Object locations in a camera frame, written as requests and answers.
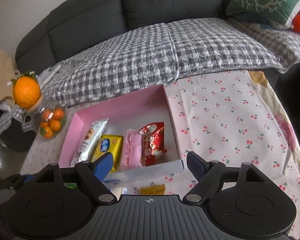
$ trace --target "crosshair marking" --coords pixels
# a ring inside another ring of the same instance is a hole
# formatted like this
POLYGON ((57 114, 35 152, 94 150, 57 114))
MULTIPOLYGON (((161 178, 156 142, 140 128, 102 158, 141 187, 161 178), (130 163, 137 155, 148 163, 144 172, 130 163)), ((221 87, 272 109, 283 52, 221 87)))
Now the crosshair marking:
POLYGON ((146 201, 146 202, 148 202, 149 204, 150 203, 152 203, 153 201, 155 201, 154 199, 152 199, 152 198, 147 198, 146 200, 144 200, 144 201, 146 201))

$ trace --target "jar lid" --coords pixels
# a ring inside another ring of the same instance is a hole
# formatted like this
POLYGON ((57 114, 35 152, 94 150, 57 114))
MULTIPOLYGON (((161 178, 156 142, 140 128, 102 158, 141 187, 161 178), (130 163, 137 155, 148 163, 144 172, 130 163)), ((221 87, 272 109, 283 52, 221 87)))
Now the jar lid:
POLYGON ((33 106, 26 109, 26 112, 29 113, 29 112, 33 111, 34 109, 36 109, 38 107, 38 105, 41 104, 41 102, 43 101, 43 98, 44 98, 44 96, 41 95, 40 98, 38 99, 38 101, 33 106))

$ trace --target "red snack package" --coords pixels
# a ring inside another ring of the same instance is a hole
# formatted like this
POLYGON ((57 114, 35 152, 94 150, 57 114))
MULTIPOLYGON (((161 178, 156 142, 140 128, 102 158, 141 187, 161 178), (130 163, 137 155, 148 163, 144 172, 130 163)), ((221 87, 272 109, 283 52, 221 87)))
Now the red snack package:
POLYGON ((164 122, 149 123, 140 129, 144 166, 153 165, 167 150, 164 149, 164 122))

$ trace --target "gray checkered blanket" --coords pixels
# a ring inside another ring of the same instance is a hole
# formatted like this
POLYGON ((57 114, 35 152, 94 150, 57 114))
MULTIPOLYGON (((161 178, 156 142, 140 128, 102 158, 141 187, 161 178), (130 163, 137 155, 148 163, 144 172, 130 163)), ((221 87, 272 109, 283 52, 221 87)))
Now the gray checkered blanket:
MULTIPOLYGON (((201 73, 269 67, 287 70, 273 52, 224 20, 189 19, 126 32, 59 62, 42 93, 72 106, 201 73)), ((18 106, 3 114, 0 133, 23 117, 18 106)))
POLYGON ((228 19, 228 23, 276 54, 281 65, 284 66, 278 69, 279 72, 285 73, 289 67, 300 62, 300 34, 290 30, 252 30, 249 28, 251 23, 238 22, 232 18, 228 19))
POLYGON ((284 69, 276 55, 218 18, 167 24, 179 61, 179 78, 234 69, 284 69))

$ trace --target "pink snack package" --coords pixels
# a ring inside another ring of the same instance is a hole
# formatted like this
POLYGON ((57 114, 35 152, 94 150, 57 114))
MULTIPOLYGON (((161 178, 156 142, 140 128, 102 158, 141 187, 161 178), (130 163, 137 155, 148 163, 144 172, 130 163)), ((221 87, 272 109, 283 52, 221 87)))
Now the pink snack package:
POLYGON ((124 135, 121 152, 120 170, 127 171, 142 168, 142 135, 138 130, 129 129, 124 135))

